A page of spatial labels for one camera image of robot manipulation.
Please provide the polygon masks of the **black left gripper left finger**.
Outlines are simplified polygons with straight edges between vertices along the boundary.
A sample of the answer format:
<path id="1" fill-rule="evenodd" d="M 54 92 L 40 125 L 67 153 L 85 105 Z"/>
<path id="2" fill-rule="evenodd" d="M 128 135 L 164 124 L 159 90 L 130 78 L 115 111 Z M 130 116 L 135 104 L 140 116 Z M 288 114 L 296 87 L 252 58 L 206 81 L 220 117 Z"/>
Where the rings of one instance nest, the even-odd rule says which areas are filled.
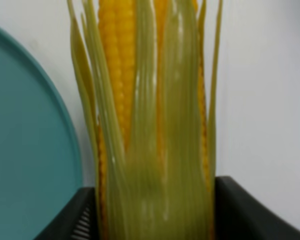
<path id="1" fill-rule="evenodd" d="M 98 220 L 93 187 L 80 188 L 36 240 L 98 240 Z"/>

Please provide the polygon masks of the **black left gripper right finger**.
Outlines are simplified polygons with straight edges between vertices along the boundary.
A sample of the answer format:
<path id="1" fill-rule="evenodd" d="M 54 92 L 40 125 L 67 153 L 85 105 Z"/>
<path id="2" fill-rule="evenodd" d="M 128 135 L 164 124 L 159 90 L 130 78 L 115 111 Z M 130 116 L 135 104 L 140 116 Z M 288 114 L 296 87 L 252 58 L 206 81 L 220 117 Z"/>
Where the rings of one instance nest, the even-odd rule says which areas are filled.
<path id="1" fill-rule="evenodd" d="M 218 240 L 300 240 L 293 227 L 249 194 L 230 176 L 215 179 Z"/>

